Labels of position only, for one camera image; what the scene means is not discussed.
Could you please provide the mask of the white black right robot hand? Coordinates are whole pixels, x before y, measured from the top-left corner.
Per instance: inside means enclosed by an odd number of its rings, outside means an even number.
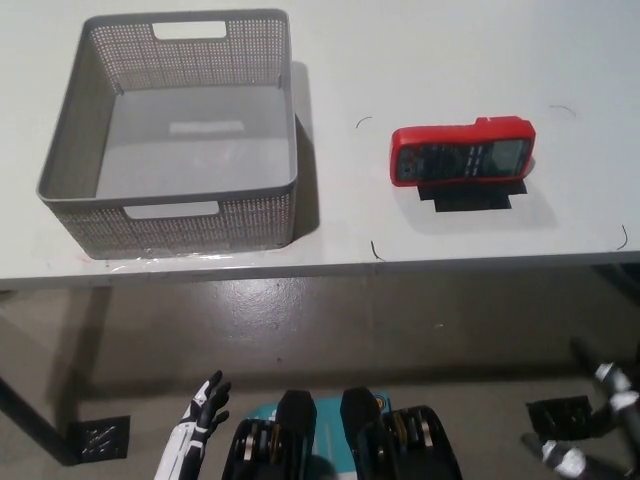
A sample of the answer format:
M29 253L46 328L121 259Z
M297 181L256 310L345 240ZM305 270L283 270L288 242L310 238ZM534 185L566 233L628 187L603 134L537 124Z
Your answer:
M622 431L633 465L624 470L610 462L585 454L579 448L557 440L541 440L524 433L521 444L561 479L637 479L639 477L639 391L631 379L612 361L607 361L586 340L573 337L571 353L607 397L605 416Z

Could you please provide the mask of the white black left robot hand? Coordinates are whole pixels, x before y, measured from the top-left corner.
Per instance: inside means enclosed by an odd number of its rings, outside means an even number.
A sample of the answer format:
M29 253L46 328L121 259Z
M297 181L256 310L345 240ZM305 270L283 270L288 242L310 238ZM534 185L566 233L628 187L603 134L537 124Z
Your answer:
M182 418L171 431L155 480L195 480L199 478L206 445L217 427L229 418L230 382L216 371L191 399Z

